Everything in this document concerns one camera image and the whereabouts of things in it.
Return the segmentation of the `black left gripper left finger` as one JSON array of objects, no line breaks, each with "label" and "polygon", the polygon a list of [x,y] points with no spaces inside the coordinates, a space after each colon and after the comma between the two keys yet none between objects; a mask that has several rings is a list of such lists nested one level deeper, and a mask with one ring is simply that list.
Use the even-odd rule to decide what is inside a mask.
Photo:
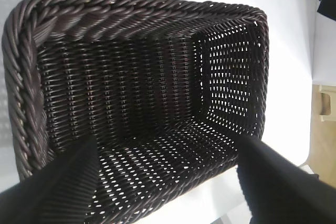
[{"label": "black left gripper left finger", "polygon": [[97,141],[81,138],[1,193],[1,223],[84,223],[99,173]]}]

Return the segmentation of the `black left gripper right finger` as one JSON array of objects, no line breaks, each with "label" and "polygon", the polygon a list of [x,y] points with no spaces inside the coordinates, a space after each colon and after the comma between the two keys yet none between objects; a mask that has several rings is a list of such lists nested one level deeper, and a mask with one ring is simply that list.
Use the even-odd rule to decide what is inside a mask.
[{"label": "black left gripper right finger", "polygon": [[335,223],[335,188],[254,136],[242,136],[236,145],[250,223]]}]

